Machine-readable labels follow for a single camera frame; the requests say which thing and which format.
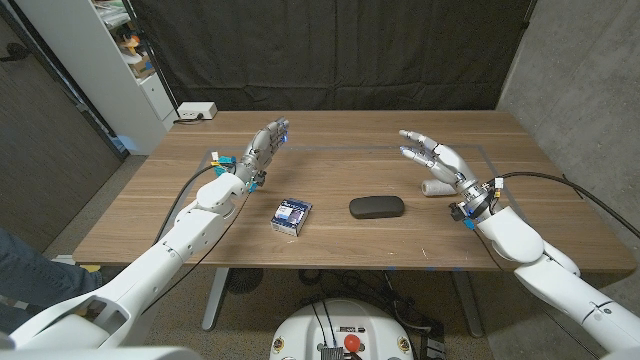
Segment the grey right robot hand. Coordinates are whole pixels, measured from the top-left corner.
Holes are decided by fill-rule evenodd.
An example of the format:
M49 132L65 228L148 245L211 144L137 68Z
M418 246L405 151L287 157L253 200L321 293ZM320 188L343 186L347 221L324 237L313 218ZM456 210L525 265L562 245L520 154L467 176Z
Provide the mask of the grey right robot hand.
M441 183L452 187L465 200L465 212L471 219L484 220L490 215L490 194L465 160L451 147L420 133L400 130L399 135L415 147L401 146L406 158L428 169Z

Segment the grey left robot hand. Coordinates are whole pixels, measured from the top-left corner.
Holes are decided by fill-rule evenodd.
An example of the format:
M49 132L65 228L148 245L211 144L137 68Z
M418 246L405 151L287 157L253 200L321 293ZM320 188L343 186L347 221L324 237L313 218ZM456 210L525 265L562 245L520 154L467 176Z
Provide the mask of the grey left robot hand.
M260 172L264 172L274 154L287 141L288 128L289 121L280 117L259 130L237 163L235 175L248 183Z

